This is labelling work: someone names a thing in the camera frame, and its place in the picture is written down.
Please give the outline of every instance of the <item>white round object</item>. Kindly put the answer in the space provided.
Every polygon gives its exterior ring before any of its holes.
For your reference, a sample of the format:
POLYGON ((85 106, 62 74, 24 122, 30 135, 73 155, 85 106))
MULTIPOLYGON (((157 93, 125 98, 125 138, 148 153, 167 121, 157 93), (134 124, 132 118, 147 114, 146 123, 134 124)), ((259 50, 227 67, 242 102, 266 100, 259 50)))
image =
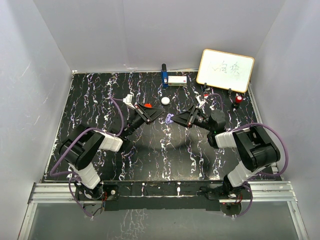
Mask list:
POLYGON ((163 97, 163 98, 161 99, 161 103, 162 103, 163 105, 168 105, 168 104, 170 103, 170 99, 165 96, 165 97, 163 97))

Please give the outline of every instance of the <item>small box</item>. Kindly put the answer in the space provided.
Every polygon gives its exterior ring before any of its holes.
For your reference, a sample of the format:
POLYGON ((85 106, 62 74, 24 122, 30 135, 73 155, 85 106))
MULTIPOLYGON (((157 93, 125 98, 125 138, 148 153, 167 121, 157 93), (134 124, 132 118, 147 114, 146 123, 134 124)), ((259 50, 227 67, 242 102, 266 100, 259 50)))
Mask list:
POLYGON ((187 86, 187 76, 169 76, 169 86, 187 86))

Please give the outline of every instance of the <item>marble tabletop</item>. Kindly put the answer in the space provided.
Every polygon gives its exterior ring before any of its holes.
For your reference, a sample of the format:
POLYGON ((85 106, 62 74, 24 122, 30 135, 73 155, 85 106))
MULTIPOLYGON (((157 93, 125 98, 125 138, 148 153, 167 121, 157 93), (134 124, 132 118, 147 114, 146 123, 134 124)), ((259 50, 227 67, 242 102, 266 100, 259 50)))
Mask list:
MULTIPOLYGON (((197 181, 222 180, 238 164, 240 158, 236 149, 214 149, 207 142, 208 131, 197 126, 190 129, 176 123, 166 124, 168 113, 177 114, 196 103, 196 96, 203 92, 203 85, 196 82, 197 72, 169 72, 169 75, 187 76, 187 86, 162 87, 160 72, 134 73, 83 73, 73 76, 66 106, 54 143, 47 172, 42 179, 66 181, 65 176, 50 177, 48 172, 59 159, 56 146, 80 123, 109 131, 120 116, 108 95, 121 99, 128 93, 134 94, 135 103, 149 103, 155 108, 164 108, 154 123, 143 124, 131 136, 130 145, 122 152, 98 150, 93 159, 94 168, 105 181, 197 181), (161 98, 168 97, 169 105, 163 106, 161 98)), ((248 92, 242 93, 243 101, 238 109, 231 107, 236 93, 208 87, 212 95, 203 108, 206 114, 211 110, 223 110, 226 128, 233 129, 256 122, 256 115, 248 92)), ((125 119, 129 110, 120 102, 125 119)), ((69 168, 62 161, 57 171, 69 168)))

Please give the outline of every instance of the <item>whiteboard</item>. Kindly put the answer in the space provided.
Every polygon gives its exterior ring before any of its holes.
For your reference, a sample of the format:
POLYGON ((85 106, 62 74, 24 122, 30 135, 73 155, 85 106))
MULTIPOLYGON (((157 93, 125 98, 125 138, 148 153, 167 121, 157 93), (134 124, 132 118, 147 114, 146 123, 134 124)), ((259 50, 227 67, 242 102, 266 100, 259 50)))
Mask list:
POLYGON ((202 54, 198 84, 245 93, 255 59, 228 52, 205 49, 202 54))

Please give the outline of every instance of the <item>whiteboard frame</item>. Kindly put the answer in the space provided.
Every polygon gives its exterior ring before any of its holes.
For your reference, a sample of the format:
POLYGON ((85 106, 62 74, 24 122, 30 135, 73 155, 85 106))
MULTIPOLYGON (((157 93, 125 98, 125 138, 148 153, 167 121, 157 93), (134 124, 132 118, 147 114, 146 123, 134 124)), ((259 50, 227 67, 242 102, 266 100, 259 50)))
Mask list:
MULTIPOLYGON (((250 83, 250 78, 251 78, 251 74, 252 74, 252 70, 254 68, 254 65, 255 65, 255 59, 252 57, 252 56, 245 56, 245 55, 239 55, 239 54, 235 54, 235 53, 230 53, 230 52, 225 52, 225 51, 217 51, 217 50, 212 50, 212 49, 205 49, 203 50, 202 52, 202 57, 201 57, 201 61, 200 61, 200 66, 199 66, 199 70, 198 70, 198 74, 196 76, 196 82, 198 84, 201 84, 201 85, 204 85, 204 83, 202 82, 198 82, 198 76, 199 76, 199 72, 200 72, 200 69, 201 69, 201 64, 202 64, 202 60, 203 60, 203 57, 204 57, 204 54, 205 54, 205 51, 212 51, 212 52, 218 52, 218 53, 223 53, 223 54, 230 54, 230 55, 236 55, 236 56, 239 56, 239 57, 245 57, 245 58, 250 58, 252 59, 252 67, 251 67, 251 71, 250 71, 250 75, 249 75, 249 78, 248 78, 248 81, 246 83, 246 88, 245 88, 245 91, 238 91, 236 89, 231 89, 232 91, 235 91, 235 92, 238 92, 238 93, 246 93, 248 91, 248 86, 249 86, 249 83, 250 83)), ((220 87, 220 86, 216 86, 216 85, 210 85, 207 83, 207 86, 211 86, 211 87, 215 87, 215 88, 219 88, 219 89, 229 89, 229 88, 224 88, 224 87, 220 87)))

